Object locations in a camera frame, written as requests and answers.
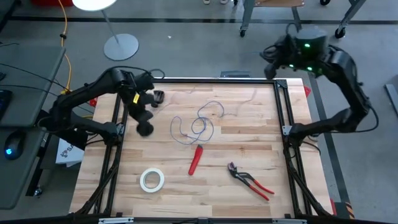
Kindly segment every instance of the blue cable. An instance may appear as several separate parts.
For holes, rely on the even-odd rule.
[[[213,134],[214,134],[214,125],[213,125],[213,123],[211,122],[211,120],[210,119],[208,119],[208,118],[206,118],[206,117],[203,117],[203,116],[200,116],[200,111],[203,109],[203,108],[205,108],[207,105],[209,105],[210,103],[217,103],[217,104],[219,104],[220,106],[221,106],[221,109],[223,109],[223,112],[222,112],[222,114],[221,114],[221,116],[219,117],[219,118],[222,118],[223,116],[224,116],[224,106],[220,103],[220,102],[218,102],[218,101],[210,101],[210,102],[208,102],[207,104],[205,104],[205,105],[203,105],[199,110],[198,110],[198,112],[197,112],[197,115],[198,115],[198,117],[192,122],[192,124],[191,124],[191,131],[192,131],[192,133],[193,134],[197,134],[198,136],[197,137],[191,137],[191,136],[189,136],[189,135],[187,135],[187,134],[184,134],[184,133],[182,133],[182,131],[181,131],[181,125],[182,125],[182,119],[179,117],[179,116],[175,116],[173,119],[172,119],[172,122],[170,123],[170,134],[171,134],[171,136],[172,136],[172,138],[174,139],[174,140],[176,140],[177,142],[179,142],[179,143],[181,143],[181,144],[184,144],[184,145],[187,145],[187,146],[190,146],[190,145],[192,145],[193,143],[195,143],[195,142],[197,142],[197,141],[201,141],[201,142],[207,142],[207,141],[209,141],[210,139],[211,139],[211,137],[213,137]],[[188,138],[190,138],[190,139],[192,139],[193,141],[192,142],[181,142],[181,141],[179,141],[178,139],[176,139],[174,136],[173,136],[173,132],[172,132],[172,125],[173,125],[173,121],[174,121],[174,119],[179,119],[180,120],[180,134],[182,135],[182,136],[185,136],[185,137],[188,137]],[[197,121],[202,121],[202,123],[203,123],[203,129],[201,130],[201,131],[194,131],[193,130],[193,125],[197,122]],[[211,135],[210,135],[210,137],[208,138],[208,139],[206,139],[206,140],[203,140],[203,139],[200,139],[200,136],[206,131],[206,128],[207,128],[207,122],[209,122],[209,124],[211,125]]]

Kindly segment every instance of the sticker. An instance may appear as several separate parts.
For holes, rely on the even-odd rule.
[[[132,102],[133,102],[133,103],[138,103],[138,99],[139,99],[139,94],[137,93],[137,94],[134,96],[134,99],[132,100]]]

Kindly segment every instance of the yellow cable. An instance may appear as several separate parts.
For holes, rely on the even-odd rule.
[[[67,17],[67,13],[65,12],[65,8],[63,7],[61,0],[58,0],[58,2],[60,3],[60,6],[62,8],[63,17],[65,18],[65,27],[63,29],[62,34],[66,35],[67,30],[68,30],[68,17]],[[61,37],[61,46],[63,47],[63,37]],[[69,57],[66,53],[65,53],[65,58],[67,59],[67,62],[69,64],[69,77],[68,77],[67,88],[62,91],[62,94],[65,94],[66,92],[70,91],[70,82],[72,80],[72,65],[70,64]]]

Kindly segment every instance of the lamp base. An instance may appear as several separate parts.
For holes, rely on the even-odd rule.
[[[111,60],[125,60],[131,58],[138,50],[138,40],[131,34],[116,35],[119,43],[115,37],[109,38],[104,45],[104,53],[107,58]]]

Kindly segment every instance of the desk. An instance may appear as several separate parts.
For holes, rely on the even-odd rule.
[[[301,79],[288,79],[287,83],[295,121],[311,122]],[[127,121],[113,214],[123,212],[124,216],[179,218],[278,218],[284,217],[285,213],[293,214],[272,86],[158,83],[155,87],[165,91],[165,101],[159,108],[150,109],[154,113],[151,123],[155,130],[152,135],[140,137],[136,133],[136,122],[131,118]],[[115,99],[116,95],[100,97],[94,120],[110,121]],[[180,116],[183,132],[190,133],[197,110],[211,100],[223,104],[225,115],[218,117],[221,109],[217,105],[203,110],[201,115],[212,120],[215,132],[212,139],[203,144],[204,152],[199,165],[194,175],[189,176],[187,172],[196,145],[184,146],[175,142],[170,136],[170,122],[174,116]],[[178,136],[178,122],[175,121],[172,131]],[[86,148],[71,212],[81,208],[98,186],[104,152],[103,143]],[[331,212],[318,151],[303,145],[301,155],[308,187],[324,208]],[[231,161],[241,172],[252,174],[275,192],[269,202],[230,176],[226,165]],[[140,175],[150,167],[159,168],[165,174],[163,188],[154,194],[145,193],[139,186]],[[105,190],[102,207],[106,203],[106,194]],[[300,191],[298,197],[304,210]]]
[[[0,48],[0,63],[34,72],[53,80],[64,53],[65,49],[61,47],[10,45]],[[22,128],[27,132],[27,137],[24,152],[20,158],[9,161],[5,159],[3,151],[0,152],[0,177],[5,181],[4,184],[0,184],[0,209],[12,209],[16,206],[43,141],[44,132],[38,128],[29,127],[35,123],[47,93],[40,90],[1,85],[34,86],[48,91],[51,83],[3,65],[0,65],[0,71],[7,74],[6,78],[0,81],[0,89],[13,92],[13,99],[1,120],[2,124],[18,126],[20,129],[28,126],[28,128]],[[1,150],[7,137],[16,129],[16,127],[0,128]]]

